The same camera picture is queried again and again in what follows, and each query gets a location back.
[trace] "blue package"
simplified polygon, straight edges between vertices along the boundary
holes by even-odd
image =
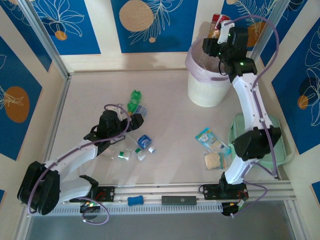
[[[195,136],[195,139],[197,139],[197,141],[201,143],[210,153],[222,153],[225,157],[231,153],[231,149],[216,135],[214,135],[209,127],[206,127],[197,136]]]
[[[135,113],[135,114],[141,114],[143,117],[145,117],[145,116],[147,115],[147,109],[146,109],[145,107],[139,105],[139,106],[136,108],[136,110],[135,110],[134,113]]]
[[[128,205],[142,205],[144,204],[144,197],[142,195],[140,196],[134,196],[134,197],[128,197]]]
[[[152,140],[150,137],[148,137],[147,135],[142,135],[138,141],[137,141],[138,145],[140,146],[140,148],[142,149],[146,149],[147,147],[149,147],[152,143]]]

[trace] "bottle label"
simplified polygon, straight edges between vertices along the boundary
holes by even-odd
[[[152,140],[147,135],[143,135],[138,139],[137,143],[142,149],[145,149],[148,146],[150,146],[150,144],[152,143]]]

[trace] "plastic bottle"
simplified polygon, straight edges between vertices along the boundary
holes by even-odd
[[[142,150],[148,149],[150,153],[154,153],[156,150],[152,145],[152,139],[148,135],[143,134],[139,129],[128,132],[127,136],[131,138]]]
[[[145,159],[146,157],[146,151],[145,150],[142,150],[140,148],[137,148],[136,150],[134,150],[135,154],[136,154],[136,157],[142,161],[143,159]]]
[[[141,97],[142,95],[140,91],[133,90],[133,92],[131,93],[130,101],[127,104],[129,115],[132,115],[137,110]]]
[[[101,153],[101,155],[112,160],[119,159],[129,161],[133,150],[133,144],[130,147],[125,140],[122,140],[108,147],[104,152]]]

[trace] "cable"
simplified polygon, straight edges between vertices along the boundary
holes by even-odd
[[[91,199],[90,197],[86,197],[86,196],[79,196],[77,197],[77,199],[83,199],[83,200],[87,200],[87,201],[90,201],[90,202],[94,202],[95,204],[98,204],[100,205],[107,213],[107,217],[106,217],[106,220],[105,221],[102,221],[102,222],[92,222],[92,221],[88,221],[86,218],[85,218],[85,213],[86,211],[84,210],[81,217],[83,219],[83,221],[85,223],[88,223],[88,224],[91,224],[91,225],[103,225],[103,224],[106,224],[108,221],[109,221],[109,218],[110,218],[110,213],[108,211],[108,209],[100,202],[98,202],[97,200],[94,200],[94,199]]]
[[[257,93],[256,93],[256,86],[257,86],[257,83],[259,81],[259,79],[261,79],[261,77],[263,76],[263,74],[266,73],[266,71],[269,70],[269,68],[272,66],[272,64],[274,64],[277,56],[278,56],[278,53],[279,53],[279,35],[278,35],[278,31],[275,27],[275,25],[269,21],[268,19],[266,19],[265,17],[263,16],[259,16],[259,15],[245,15],[245,16],[241,16],[241,17],[238,17],[236,18],[235,20],[232,20],[230,22],[227,22],[225,24],[225,26],[229,25],[229,24],[232,24],[232,23],[235,23],[237,21],[240,21],[242,19],[247,19],[247,18],[256,18],[256,19],[261,19],[263,21],[265,21],[273,30],[274,32],[274,35],[275,35],[275,44],[276,44],[276,47],[275,47],[275,52],[274,52],[274,56],[272,58],[272,60],[270,61],[270,63],[268,64],[268,66],[256,77],[255,81],[253,82],[253,85],[252,85],[252,89],[253,89],[253,97],[254,97],[254,101],[255,101],[255,104],[256,104],[256,107],[258,109],[258,112],[259,112],[259,117],[260,119],[264,119],[264,115],[262,113],[262,109],[261,109],[261,106],[260,106],[260,103],[259,103],[259,99],[258,99],[258,96],[257,96]],[[265,134],[266,134],[266,137],[268,139],[268,143],[269,143],[269,146],[270,146],[270,151],[271,151],[271,156],[272,156],[272,162],[273,162],[273,173],[272,173],[272,176],[273,177],[276,177],[278,175],[277,173],[277,162],[276,162],[276,155],[275,155],[275,150],[274,150],[274,146],[273,146],[273,143],[272,143],[272,139],[271,139],[271,136],[270,136],[270,133],[268,131],[268,128],[266,126],[266,123],[264,121],[261,122],[262,123],[262,126],[264,128],[264,131],[265,131]]]
[[[203,186],[203,185],[201,185],[201,186],[198,188],[198,192],[199,192],[199,193],[201,193],[201,194],[204,194],[205,192],[204,192],[204,191],[200,191],[200,188],[202,188],[202,189],[203,189],[203,188],[204,188],[204,186]]]
[[[270,174],[271,176],[273,176],[273,173],[267,169],[266,167],[262,166],[260,163],[253,161],[252,164],[259,166],[260,168],[262,168],[263,170],[265,170],[268,174]]]
[[[248,184],[248,185],[252,185],[252,186],[255,186],[255,187],[258,187],[258,188],[262,188],[264,189],[264,193],[258,197],[256,200],[254,200],[254,202],[252,202],[250,205],[246,206],[244,209],[236,212],[235,214],[232,214],[232,218],[234,218],[236,215],[242,213],[244,210],[246,209],[249,209],[251,208],[254,204],[256,204],[260,199],[264,198],[266,195],[267,195],[267,192],[268,192],[268,189],[265,187],[265,186],[262,186],[262,185],[259,185],[259,184],[256,184],[256,183],[251,183],[251,182],[248,182],[248,181],[243,181],[245,184]]]
[[[218,64],[219,73],[220,73],[222,76],[226,76],[227,73],[222,74],[222,72],[221,72],[221,62],[222,62],[222,60],[220,59],[219,64]]]
[[[89,142],[89,143],[86,143],[84,145],[81,145],[79,146],[78,148],[75,148],[73,150],[71,150],[70,152],[66,153],[65,155],[63,155],[62,157],[60,157],[56,162],[52,163],[41,175],[40,177],[38,178],[38,180],[35,182],[32,190],[31,190],[31,193],[30,193],[30,196],[29,196],[29,199],[28,199],[28,203],[27,203],[27,212],[28,214],[35,214],[37,211],[31,211],[31,202],[32,202],[32,199],[35,195],[35,192],[36,192],[36,189],[37,187],[39,186],[40,182],[42,181],[42,179],[44,178],[44,176],[56,165],[58,165],[58,163],[60,163],[61,161],[63,161],[65,158],[69,157],[70,155],[74,154],[75,152],[77,151],[80,151],[82,148],[85,148],[87,146],[90,146],[90,145],[93,145],[93,144],[96,144],[96,143],[101,143],[101,142],[106,142],[106,141],[110,141],[110,140],[113,140],[113,139],[117,139],[119,137],[121,137],[124,133],[127,132],[129,126],[130,126],[130,116],[129,114],[127,113],[127,111],[122,108],[121,106],[118,106],[116,104],[107,104],[105,105],[103,108],[105,110],[107,110],[107,107],[117,107],[119,109],[121,109],[125,114],[126,114],[126,117],[127,117],[127,123],[126,123],[126,127],[125,129],[123,130],[123,132],[121,132],[119,135],[117,136],[113,136],[113,137],[109,137],[109,138],[106,138],[106,139],[100,139],[100,140],[97,140],[97,141],[92,141],[92,142]],[[94,199],[90,199],[88,198],[89,201],[91,202],[94,202],[94,203],[97,203],[96,200]]]

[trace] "small package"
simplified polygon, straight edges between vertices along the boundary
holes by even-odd
[[[201,131],[195,139],[206,149],[204,161],[208,170],[225,169],[229,167],[231,149],[214,135],[209,127]]]

